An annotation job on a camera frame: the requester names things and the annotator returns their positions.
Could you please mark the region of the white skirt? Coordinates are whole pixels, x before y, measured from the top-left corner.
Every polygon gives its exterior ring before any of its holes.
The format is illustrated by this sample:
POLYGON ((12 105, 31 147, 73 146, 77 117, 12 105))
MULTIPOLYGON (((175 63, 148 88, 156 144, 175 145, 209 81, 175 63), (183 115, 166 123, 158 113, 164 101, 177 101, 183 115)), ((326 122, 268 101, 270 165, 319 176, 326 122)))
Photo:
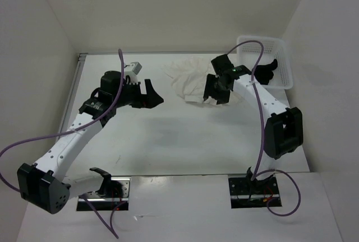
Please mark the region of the white skirt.
POLYGON ((163 65, 164 73, 171 78, 171 87, 186 103, 216 106, 217 101, 204 100, 206 77, 214 74, 209 58, 191 57, 163 65))

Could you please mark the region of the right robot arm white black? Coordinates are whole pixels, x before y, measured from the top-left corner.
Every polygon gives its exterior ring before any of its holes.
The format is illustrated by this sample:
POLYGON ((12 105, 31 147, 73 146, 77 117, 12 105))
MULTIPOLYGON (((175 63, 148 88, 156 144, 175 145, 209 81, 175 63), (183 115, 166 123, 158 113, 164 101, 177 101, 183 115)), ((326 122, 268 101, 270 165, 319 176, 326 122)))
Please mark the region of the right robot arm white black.
POLYGON ((232 92, 259 111, 260 152, 246 179, 248 191, 259 193, 265 187, 265 179, 275 172, 276 162, 303 144, 302 113, 299 108, 290 108, 277 100, 245 66, 207 75, 204 100, 212 98, 218 104, 226 104, 232 92))

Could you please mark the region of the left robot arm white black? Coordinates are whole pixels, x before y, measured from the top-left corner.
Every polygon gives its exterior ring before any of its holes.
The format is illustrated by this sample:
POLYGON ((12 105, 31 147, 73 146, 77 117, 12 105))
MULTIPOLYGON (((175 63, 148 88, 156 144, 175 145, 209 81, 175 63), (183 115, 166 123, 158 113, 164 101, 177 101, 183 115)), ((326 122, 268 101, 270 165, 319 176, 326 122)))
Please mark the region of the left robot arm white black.
POLYGON ((69 199, 94 192, 105 197, 119 183, 110 173, 92 167, 78 178, 66 173, 89 141, 115 116, 116 110, 129 105, 133 108, 152 109, 164 102, 149 79, 145 80, 146 93, 141 93, 135 74, 107 71, 77 114, 70 133, 61 137, 54 146, 32 165, 22 164, 17 171, 21 198, 55 214, 69 199))

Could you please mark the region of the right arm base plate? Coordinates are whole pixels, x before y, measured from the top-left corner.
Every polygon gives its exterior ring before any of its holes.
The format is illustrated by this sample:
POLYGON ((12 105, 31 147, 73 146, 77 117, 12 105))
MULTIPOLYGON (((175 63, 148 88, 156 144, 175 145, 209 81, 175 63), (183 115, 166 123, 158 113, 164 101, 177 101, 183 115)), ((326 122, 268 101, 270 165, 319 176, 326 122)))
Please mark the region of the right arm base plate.
POLYGON ((276 177, 271 176, 254 187, 250 183, 244 175, 228 177, 231 209, 265 208, 267 203, 269 207, 282 206, 276 177))

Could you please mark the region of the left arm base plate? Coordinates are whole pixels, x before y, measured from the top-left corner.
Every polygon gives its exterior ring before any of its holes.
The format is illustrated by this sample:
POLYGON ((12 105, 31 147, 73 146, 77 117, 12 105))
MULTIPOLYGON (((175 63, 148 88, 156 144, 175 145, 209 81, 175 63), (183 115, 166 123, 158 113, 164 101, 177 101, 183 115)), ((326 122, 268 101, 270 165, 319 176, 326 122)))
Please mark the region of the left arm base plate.
POLYGON ((103 182, 102 177, 88 177, 77 180, 73 186, 73 193, 84 195, 97 211, 127 211, 130 198, 131 178, 125 176, 113 176, 111 181, 103 182))

